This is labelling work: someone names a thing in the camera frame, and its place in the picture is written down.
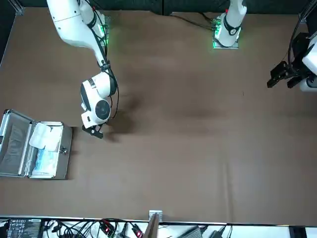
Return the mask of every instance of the mounting plate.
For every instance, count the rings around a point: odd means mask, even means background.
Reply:
[[[159,222],[163,221],[163,211],[161,210],[150,210],[149,211],[149,221],[151,220],[152,216],[157,213],[159,217]]]
[[[215,40],[214,37],[212,38],[212,47],[214,49],[227,49],[227,50],[237,50],[237,49],[239,49],[239,45],[238,45],[237,41],[231,47],[224,47],[217,40]]]

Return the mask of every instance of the brown table surface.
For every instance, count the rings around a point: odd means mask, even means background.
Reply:
[[[92,51],[64,43],[47,8],[16,18],[0,110],[78,128],[69,180],[1,178],[0,213],[146,219],[158,209],[166,221],[317,225],[317,94],[266,88],[297,17],[247,15],[234,51],[212,50],[210,31],[180,19],[110,15],[120,105],[104,140],[79,128],[80,84],[99,72]]]

